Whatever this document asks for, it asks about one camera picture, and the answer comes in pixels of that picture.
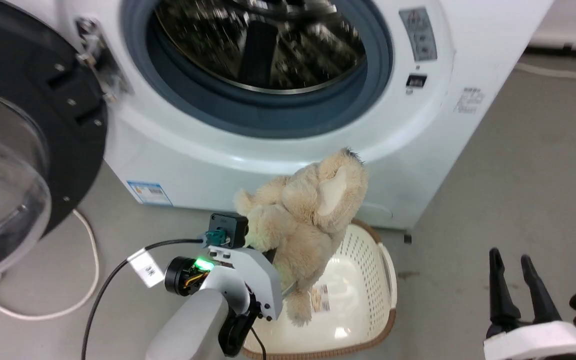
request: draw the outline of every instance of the metal hinge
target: metal hinge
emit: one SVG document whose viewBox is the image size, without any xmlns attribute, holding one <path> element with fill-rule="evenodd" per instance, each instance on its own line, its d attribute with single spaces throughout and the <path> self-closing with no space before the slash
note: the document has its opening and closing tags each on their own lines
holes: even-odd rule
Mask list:
<svg viewBox="0 0 576 360">
<path fill-rule="evenodd" d="M 98 22 L 91 18 L 78 18 L 75 23 L 84 48 L 83 53 L 77 55 L 77 61 L 93 71 L 103 91 L 103 100 L 106 103 L 117 101 L 122 93 L 128 91 L 128 84 L 106 45 Z"/>
</svg>

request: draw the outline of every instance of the black cable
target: black cable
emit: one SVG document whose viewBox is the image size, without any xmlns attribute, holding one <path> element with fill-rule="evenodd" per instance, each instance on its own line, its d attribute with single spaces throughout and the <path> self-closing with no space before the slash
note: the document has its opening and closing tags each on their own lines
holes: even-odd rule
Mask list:
<svg viewBox="0 0 576 360">
<path fill-rule="evenodd" d="M 203 241 L 204 240 L 202 240 L 202 239 L 167 240 L 167 241 L 161 241 L 161 242 L 154 243 L 154 244 L 149 244 L 148 246 L 146 246 L 144 248 L 144 250 L 149 251 L 151 249 L 159 248 L 161 246 L 166 246 L 166 245 L 172 245 L 172 244 L 200 244 Z M 121 264 L 117 265 L 117 267 L 114 268 L 114 270 L 112 272 L 110 272 L 110 275 L 108 275 L 108 278 L 106 278 L 105 282 L 101 286 L 101 289 L 99 289 L 99 294 L 97 294 L 96 299 L 94 299 L 94 303 L 92 304 L 92 309 L 90 309 L 90 315 L 88 315 L 88 321 L 86 323 L 86 330 L 84 331 L 84 342 L 81 346 L 81 360 L 86 360 L 86 348 L 88 347 L 90 327 L 92 326 L 92 319 L 95 316 L 95 312 L 97 311 L 97 307 L 99 306 L 99 301 L 101 300 L 101 296 L 103 296 L 104 292 L 106 291 L 106 288 L 110 284 L 110 280 L 112 280 L 115 277 L 115 275 L 117 275 L 117 273 L 123 267 L 125 267 L 127 264 L 128 264 L 128 260 L 124 259 L 121 262 Z"/>
<path fill-rule="evenodd" d="M 256 339 L 256 342 L 259 343 L 259 346 L 261 347 L 261 358 L 262 360 L 266 360 L 266 348 L 264 347 L 263 342 L 261 342 L 261 340 L 259 339 L 259 337 L 257 336 L 257 333 L 255 332 L 255 329 L 253 327 L 250 328 L 250 331 L 252 331 L 252 335 L 254 335 L 254 338 Z"/>
</svg>

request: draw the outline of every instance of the washing machine door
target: washing machine door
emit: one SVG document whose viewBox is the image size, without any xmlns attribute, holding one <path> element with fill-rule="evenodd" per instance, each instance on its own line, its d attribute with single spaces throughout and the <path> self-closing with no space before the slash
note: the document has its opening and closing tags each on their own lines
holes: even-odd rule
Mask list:
<svg viewBox="0 0 576 360">
<path fill-rule="evenodd" d="M 101 166 L 106 105 L 76 55 L 0 2 L 0 272 L 71 212 Z"/>
</svg>

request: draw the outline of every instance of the green light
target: green light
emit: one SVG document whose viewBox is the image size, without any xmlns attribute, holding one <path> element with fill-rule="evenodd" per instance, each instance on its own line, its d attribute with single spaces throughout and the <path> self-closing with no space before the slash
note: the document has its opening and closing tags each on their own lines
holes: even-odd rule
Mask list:
<svg viewBox="0 0 576 360">
<path fill-rule="evenodd" d="M 215 264 L 206 260 L 197 259 L 194 262 L 194 266 L 198 267 L 202 271 L 211 271 L 215 267 Z"/>
</svg>

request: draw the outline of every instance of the cable tag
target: cable tag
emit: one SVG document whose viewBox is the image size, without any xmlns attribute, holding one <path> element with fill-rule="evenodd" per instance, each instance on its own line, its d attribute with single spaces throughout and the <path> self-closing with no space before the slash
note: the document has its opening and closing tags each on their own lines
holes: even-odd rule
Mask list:
<svg viewBox="0 0 576 360">
<path fill-rule="evenodd" d="M 164 281 L 162 269 L 145 248 L 128 256 L 126 260 L 149 289 Z"/>
</svg>

